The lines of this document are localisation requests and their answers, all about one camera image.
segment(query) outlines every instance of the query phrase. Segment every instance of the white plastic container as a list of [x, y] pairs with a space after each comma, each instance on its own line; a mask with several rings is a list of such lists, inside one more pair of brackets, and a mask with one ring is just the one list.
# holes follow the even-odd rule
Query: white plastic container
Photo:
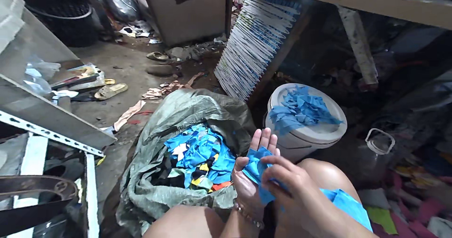
[[[298, 85], [299, 87], [309, 87], [307, 85], [295, 83], [279, 86], [268, 101], [268, 112], [270, 112], [274, 106], [282, 105], [281, 102], [284, 101], [283, 96], [286, 96], [288, 91], [295, 90], [295, 85]], [[331, 115], [338, 120], [343, 121], [343, 123], [339, 125], [319, 123], [315, 126], [305, 126], [292, 130], [286, 135], [281, 136], [279, 131], [275, 131], [275, 126], [272, 123], [270, 116], [267, 114], [265, 126], [271, 128], [272, 132], [278, 136], [278, 148], [281, 151], [281, 156], [292, 162], [297, 162], [317, 149], [324, 149], [332, 146], [342, 138], [347, 130], [347, 119], [345, 114], [334, 100], [325, 93], [312, 87], [309, 87], [309, 95], [322, 97]]]

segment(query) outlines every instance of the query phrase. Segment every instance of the yellow fabric scrap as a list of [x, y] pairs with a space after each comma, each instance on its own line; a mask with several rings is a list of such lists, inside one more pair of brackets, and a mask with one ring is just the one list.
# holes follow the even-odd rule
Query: yellow fabric scrap
[[199, 169], [202, 170], [202, 171], [209, 171], [209, 167], [207, 166], [207, 163], [202, 164], [199, 167]]

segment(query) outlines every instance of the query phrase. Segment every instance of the sandal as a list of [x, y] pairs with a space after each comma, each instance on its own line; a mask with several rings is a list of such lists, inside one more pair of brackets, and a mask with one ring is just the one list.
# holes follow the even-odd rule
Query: sandal
[[169, 58], [166, 54], [162, 54], [161, 52], [151, 52], [148, 53], [146, 57], [155, 61], [166, 61]]
[[118, 93], [121, 93], [123, 91], [126, 91], [129, 87], [125, 83], [120, 83], [116, 85], [105, 85], [104, 87], [100, 88], [98, 92], [94, 94], [94, 97], [98, 100], [106, 100], [113, 96], [115, 96]]

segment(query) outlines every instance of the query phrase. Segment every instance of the white fabric scrap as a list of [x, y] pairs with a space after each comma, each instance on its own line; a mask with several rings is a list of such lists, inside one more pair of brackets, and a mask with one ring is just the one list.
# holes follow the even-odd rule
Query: white fabric scrap
[[184, 152], [188, 150], [186, 143], [181, 143], [178, 147], [174, 148], [172, 155], [177, 155], [177, 161], [184, 158]]
[[439, 238], [452, 238], [452, 222], [438, 217], [432, 217], [427, 229]]
[[77, 91], [68, 91], [68, 90], [52, 91], [52, 92], [55, 94], [55, 96], [52, 97], [53, 100], [58, 100], [60, 97], [73, 98], [79, 94]]

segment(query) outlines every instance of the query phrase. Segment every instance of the slipper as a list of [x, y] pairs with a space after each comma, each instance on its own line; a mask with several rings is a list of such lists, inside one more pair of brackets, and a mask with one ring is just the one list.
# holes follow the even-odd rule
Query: slipper
[[115, 79], [105, 79], [105, 84], [116, 84], [116, 80]]
[[161, 52], [151, 52], [148, 53], [146, 57], [155, 61], [166, 61], [169, 58], [167, 55], [162, 54]]
[[99, 100], [106, 100], [113, 96], [115, 96], [118, 93], [121, 93], [123, 91], [126, 91], [129, 87], [125, 83], [115, 84], [115, 85], [105, 85], [104, 87], [100, 88], [96, 94], [94, 94], [94, 97]]

